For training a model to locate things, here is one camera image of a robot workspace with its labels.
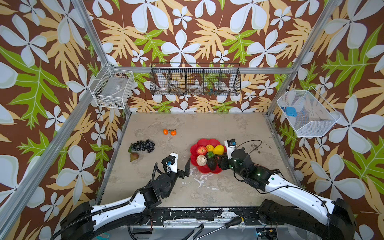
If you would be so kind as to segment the dark avocado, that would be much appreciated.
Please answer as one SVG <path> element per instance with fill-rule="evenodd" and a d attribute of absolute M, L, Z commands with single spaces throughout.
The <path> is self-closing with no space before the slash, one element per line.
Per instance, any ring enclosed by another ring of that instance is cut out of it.
<path fill-rule="evenodd" d="M 218 166 L 216 158 L 208 158 L 207 166 L 210 169 L 210 171 L 212 171 L 212 172 L 215 171 L 217 166 Z"/>

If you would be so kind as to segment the yellow lemon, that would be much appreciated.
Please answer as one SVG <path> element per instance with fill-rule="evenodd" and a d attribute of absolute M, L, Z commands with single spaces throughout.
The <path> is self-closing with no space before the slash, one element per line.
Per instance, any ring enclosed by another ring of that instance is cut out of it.
<path fill-rule="evenodd" d="M 217 145 L 216 147 L 214 147 L 213 149 L 213 154 L 214 155 L 223 155 L 225 152 L 225 148 L 224 146 L 222 145 Z"/>

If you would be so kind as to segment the white garlic bulb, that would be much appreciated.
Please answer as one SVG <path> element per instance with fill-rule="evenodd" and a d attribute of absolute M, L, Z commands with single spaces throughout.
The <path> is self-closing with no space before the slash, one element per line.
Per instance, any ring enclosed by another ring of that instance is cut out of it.
<path fill-rule="evenodd" d="M 204 156 L 204 155 L 199 155 L 199 156 L 197 157 L 197 164 L 198 164 L 198 166 L 200 166 L 200 167 L 204 167 L 204 166 L 207 164 L 207 161 L 208 161 L 208 159 L 207 159 L 207 157 Z"/>

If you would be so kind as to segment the small yellow orange fruit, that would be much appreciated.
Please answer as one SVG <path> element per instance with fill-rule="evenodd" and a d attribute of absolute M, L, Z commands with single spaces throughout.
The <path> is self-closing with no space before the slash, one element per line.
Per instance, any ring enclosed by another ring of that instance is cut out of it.
<path fill-rule="evenodd" d="M 206 145 L 207 152 L 212 152 L 214 148 L 215 147 L 213 145 Z"/>

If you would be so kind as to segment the red apple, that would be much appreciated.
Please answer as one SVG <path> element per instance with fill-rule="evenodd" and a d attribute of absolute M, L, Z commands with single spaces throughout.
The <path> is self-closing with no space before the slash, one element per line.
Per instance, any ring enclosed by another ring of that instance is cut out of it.
<path fill-rule="evenodd" d="M 198 156 L 205 156 L 207 154 L 207 149 L 204 146 L 199 146 L 196 150 Z"/>

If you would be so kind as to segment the red green fig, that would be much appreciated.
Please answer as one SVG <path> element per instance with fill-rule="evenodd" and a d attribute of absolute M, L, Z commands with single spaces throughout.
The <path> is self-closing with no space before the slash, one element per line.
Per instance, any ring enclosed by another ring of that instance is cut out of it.
<path fill-rule="evenodd" d="M 130 153 L 130 162 L 133 162 L 135 160 L 139 159 L 139 154 L 138 153 Z"/>

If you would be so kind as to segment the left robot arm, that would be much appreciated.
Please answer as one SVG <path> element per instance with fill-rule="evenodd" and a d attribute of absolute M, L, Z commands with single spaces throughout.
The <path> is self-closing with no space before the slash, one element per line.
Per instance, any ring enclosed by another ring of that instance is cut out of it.
<path fill-rule="evenodd" d="M 60 222 L 60 229 L 51 236 L 54 240 L 90 240 L 109 229 L 127 223 L 140 223 L 162 199 L 168 198 L 177 179 L 190 175 L 188 160 L 185 169 L 178 169 L 178 158 L 171 154 L 162 160 L 164 172 L 154 165 L 151 179 L 129 198 L 106 205 L 81 204 Z"/>

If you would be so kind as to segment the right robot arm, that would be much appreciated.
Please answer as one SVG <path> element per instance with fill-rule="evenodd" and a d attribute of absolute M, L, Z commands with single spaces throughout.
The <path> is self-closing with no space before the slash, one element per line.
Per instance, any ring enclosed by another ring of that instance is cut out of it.
<path fill-rule="evenodd" d="M 342 199 L 320 197 L 298 187 L 275 171 L 253 163 L 244 149 L 218 157 L 222 170 L 232 170 L 241 182 L 260 194 L 272 194 L 292 204 L 282 206 L 265 200 L 258 208 L 261 222 L 284 223 L 311 232 L 323 240 L 352 240 L 357 227 L 352 208 Z"/>

